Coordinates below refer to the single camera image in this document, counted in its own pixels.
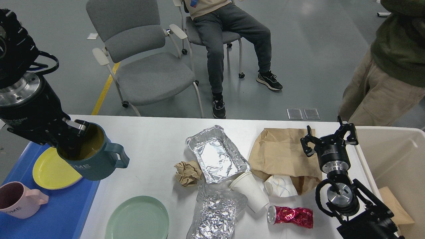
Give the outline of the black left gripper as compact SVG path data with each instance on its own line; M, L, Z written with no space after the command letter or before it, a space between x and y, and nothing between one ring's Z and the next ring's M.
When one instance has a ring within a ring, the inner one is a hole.
M44 77L25 73L20 86L1 95L1 120L8 131L40 145L60 146L64 156L80 154L89 122L71 121Z

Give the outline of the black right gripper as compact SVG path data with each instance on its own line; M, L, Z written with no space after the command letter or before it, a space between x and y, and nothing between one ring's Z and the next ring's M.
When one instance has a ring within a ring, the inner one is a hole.
M358 145L355 124L343 121L341 116L337 116L340 127L330 136L330 144L320 146L320 139L312 135L312 128L308 125L307 134L300 138L303 152L307 157L317 153L320 170L328 174L335 170L347 171L351 167L346 145Z

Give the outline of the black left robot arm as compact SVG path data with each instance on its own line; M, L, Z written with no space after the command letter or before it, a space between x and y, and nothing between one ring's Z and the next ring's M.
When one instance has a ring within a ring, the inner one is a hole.
M58 59L38 50L15 12L1 9L0 19L1 120L9 132L77 156L89 123L72 121L44 78L59 68Z

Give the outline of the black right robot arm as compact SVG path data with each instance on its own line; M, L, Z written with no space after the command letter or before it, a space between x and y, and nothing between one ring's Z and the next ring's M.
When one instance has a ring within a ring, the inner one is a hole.
M326 174L315 190L317 207L340 223L337 231L344 239L402 239L392 221L394 213L359 180L349 178L351 167L347 145L358 145L353 123L338 116L335 133L320 138L307 134L300 139L306 156L317 154L320 170Z

